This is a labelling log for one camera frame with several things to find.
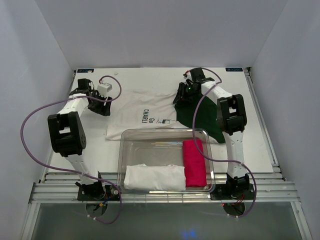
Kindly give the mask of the white and green t-shirt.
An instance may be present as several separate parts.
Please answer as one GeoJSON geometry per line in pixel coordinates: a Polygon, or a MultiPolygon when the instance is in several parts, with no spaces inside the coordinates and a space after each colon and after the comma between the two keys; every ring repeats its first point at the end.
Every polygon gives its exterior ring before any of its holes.
{"type": "Polygon", "coordinates": [[[117,141],[128,129],[191,128],[201,97],[200,94],[192,102],[173,104],[174,93],[124,90],[119,99],[111,104],[105,139],[117,141]]]}

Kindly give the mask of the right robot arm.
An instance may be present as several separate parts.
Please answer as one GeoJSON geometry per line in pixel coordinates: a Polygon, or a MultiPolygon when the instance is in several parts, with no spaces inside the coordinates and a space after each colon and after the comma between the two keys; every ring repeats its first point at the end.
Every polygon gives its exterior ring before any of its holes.
{"type": "Polygon", "coordinates": [[[205,67],[187,70],[184,82],[180,82],[173,104],[190,103],[195,96],[202,94],[192,116],[192,136],[195,138],[195,128],[198,110],[205,98],[216,105],[216,121],[222,131],[226,150],[226,160],[209,158],[216,163],[227,163],[226,183],[218,188],[221,195],[237,199],[250,189],[250,170],[245,165],[243,150],[243,135],[247,125],[247,115],[244,98],[241,94],[231,94],[219,86],[221,77],[205,67]]]}

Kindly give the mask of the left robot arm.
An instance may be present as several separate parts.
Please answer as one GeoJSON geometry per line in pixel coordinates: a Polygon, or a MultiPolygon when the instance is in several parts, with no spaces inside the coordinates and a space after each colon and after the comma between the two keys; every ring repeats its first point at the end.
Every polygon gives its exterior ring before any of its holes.
{"type": "Polygon", "coordinates": [[[48,130],[52,149],[71,163],[75,171],[79,172],[80,183],[76,185],[80,192],[94,200],[100,200],[106,195],[106,187],[101,181],[89,178],[87,175],[100,178],[100,173],[85,162],[83,150],[87,146],[87,139],[80,116],[85,108],[95,114],[109,116],[111,114],[112,97],[107,93],[112,89],[108,83],[94,84],[87,78],[77,80],[78,87],[69,94],[69,99],[62,110],[47,118],[48,130]]]}

